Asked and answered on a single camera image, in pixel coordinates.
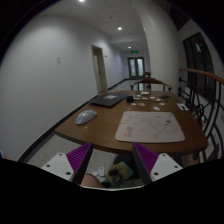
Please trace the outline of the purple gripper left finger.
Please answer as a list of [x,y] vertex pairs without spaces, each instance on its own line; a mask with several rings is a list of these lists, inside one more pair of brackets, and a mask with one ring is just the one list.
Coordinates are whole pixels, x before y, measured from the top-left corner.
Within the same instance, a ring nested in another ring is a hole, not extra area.
[[65,180],[80,185],[93,152],[91,142],[65,154],[59,152],[42,169]]

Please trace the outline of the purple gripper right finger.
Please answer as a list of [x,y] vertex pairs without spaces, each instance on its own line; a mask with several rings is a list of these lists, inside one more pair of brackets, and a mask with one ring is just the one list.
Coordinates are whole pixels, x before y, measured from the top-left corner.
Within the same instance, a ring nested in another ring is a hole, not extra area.
[[168,154],[157,154],[139,143],[133,144],[132,153],[144,185],[182,169]]

